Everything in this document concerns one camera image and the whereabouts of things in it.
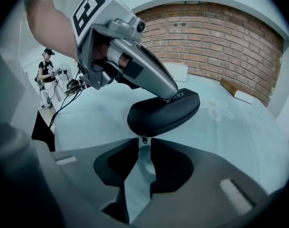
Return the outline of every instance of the flower pattern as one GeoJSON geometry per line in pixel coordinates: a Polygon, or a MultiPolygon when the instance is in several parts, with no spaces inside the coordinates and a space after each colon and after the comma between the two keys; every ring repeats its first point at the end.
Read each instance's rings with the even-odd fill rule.
{"type": "Polygon", "coordinates": [[[223,115],[229,119],[233,119],[233,114],[227,109],[228,104],[223,101],[215,100],[211,95],[204,95],[201,97],[200,108],[208,109],[208,114],[212,119],[220,122],[223,115]]]}

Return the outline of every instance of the book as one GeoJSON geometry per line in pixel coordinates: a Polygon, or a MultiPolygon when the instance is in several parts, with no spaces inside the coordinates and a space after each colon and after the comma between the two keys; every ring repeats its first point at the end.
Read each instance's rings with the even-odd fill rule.
{"type": "Polygon", "coordinates": [[[249,104],[252,104],[254,101],[254,96],[251,95],[251,93],[243,87],[241,84],[238,84],[236,82],[232,82],[229,80],[226,80],[222,78],[220,80],[220,84],[223,88],[225,88],[233,97],[245,101],[249,104]]]}

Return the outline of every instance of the table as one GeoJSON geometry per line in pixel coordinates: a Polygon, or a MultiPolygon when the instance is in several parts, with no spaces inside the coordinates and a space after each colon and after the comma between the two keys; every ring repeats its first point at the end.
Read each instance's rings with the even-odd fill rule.
{"type": "MultiPolygon", "coordinates": [[[[289,144],[274,117],[259,100],[233,98],[219,82],[187,76],[178,82],[199,94],[198,112],[158,138],[218,154],[257,181],[266,192],[289,178],[289,144]]],[[[113,82],[99,91],[85,89],[55,119],[56,151],[72,150],[137,137],[127,125],[132,104],[154,97],[113,82]]]]}

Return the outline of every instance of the white pants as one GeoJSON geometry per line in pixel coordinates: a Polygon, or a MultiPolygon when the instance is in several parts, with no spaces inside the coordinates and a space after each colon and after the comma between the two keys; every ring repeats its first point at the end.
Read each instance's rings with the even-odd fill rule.
{"type": "Polygon", "coordinates": [[[57,109],[58,103],[63,101],[66,97],[60,84],[57,84],[56,80],[54,80],[52,82],[44,83],[44,87],[47,91],[49,99],[53,103],[54,108],[57,109]]]}

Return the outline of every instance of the white strip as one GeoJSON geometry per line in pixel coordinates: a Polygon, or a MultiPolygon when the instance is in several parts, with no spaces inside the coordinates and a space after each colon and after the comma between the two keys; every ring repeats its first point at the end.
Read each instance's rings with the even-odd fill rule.
{"type": "Polygon", "coordinates": [[[107,50],[107,59],[119,65],[119,58],[123,52],[111,43],[110,47],[107,50]]]}
{"type": "Polygon", "coordinates": [[[219,185],[240,216],[249,212],[253,208],[253,206],[242,195],[242,193],[239,192],[230,179],[222,180],[219,185]]]}
{"type": "Polygon", "coordinates": [[[72,156],[72,157],[69,157],[66,159],[58,160],[58,161],[56,161],[56,163],[57,163],[57,165],[65,165],[65,164],[68,164],[71,162],[76,162],[76,161],[77,161],[76,157],[72,156]]]}

